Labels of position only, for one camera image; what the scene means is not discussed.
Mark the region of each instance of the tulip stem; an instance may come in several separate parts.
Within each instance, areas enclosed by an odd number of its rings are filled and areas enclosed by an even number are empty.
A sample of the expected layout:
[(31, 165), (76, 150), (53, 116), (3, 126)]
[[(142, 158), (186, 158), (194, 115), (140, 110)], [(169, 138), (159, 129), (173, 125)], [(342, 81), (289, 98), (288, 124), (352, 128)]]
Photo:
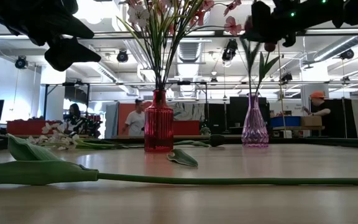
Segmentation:
[(175, 185), (358, 185), (358, 178), (177, 178), (104, 174), (98, 179)]

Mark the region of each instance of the purple glass vase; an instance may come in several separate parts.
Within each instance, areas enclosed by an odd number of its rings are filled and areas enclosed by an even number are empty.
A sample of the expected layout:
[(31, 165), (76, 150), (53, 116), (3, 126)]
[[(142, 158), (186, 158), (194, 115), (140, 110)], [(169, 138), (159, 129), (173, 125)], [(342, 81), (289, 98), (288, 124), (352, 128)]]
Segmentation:
[(248, 101), (248, 112), (241, 135), (242, 144), (247, 147), (268, 147), (269, 134), (259, 109), (257, 96)]

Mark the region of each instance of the orange cap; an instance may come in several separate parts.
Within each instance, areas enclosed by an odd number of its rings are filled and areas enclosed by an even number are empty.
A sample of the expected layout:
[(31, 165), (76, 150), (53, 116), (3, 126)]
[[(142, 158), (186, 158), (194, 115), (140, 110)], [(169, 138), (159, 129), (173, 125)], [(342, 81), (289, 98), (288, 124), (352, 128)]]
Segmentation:
[(310, 98), (325, 98), (325, 94), (323, 91), (314, 91), (311, 95)]

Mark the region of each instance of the person with orange cap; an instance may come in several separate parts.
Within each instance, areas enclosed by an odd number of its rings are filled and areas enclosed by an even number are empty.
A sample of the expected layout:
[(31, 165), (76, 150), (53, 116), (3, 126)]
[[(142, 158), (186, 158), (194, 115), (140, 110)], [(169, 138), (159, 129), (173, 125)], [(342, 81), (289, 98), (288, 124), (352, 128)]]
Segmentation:
[(314, 91), (310, 95), (311, 103), (317, 107), (317, 112), (312, 113), (308, 108), (302, 107), (302, 109), (308, 114), (308, 116), (320, 116), (324, 126), (324, 130), (321, 132), (323, 136), (336, 137), (335, 132), (335, 117), (331, 109), (327, 106), (325, 94), (323, 91)]

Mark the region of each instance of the person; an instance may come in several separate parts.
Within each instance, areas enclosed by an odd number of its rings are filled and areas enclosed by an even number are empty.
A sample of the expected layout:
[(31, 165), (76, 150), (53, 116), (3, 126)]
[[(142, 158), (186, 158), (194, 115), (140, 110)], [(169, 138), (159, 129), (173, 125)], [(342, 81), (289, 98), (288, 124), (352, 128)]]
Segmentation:
[(329, 106), (325, 102), (325, 94), (323, 91), (314, 91), (310, 95), (311, 103), (317, 107), (317, 112), (312, 113), (308, 108), (302, 107), (302, 109), (308, 114), (308, 116), (320, 116), (321, 122), (324, 126), (321, 134), (323, 136), (336, 137), (335, 117)]
[(69, 115), (65, 118), (65, 133), (76, 132), (81, 134), (84, 130), (85, 118), (81, 117), (80, 107), (74, 103), (70, 105)]
[(129, 128), (129, 136), (144, 135), (144, 119), (144, 103), (142, 100), (136, 99), (135, 110), (129, 113), (122, 133)]

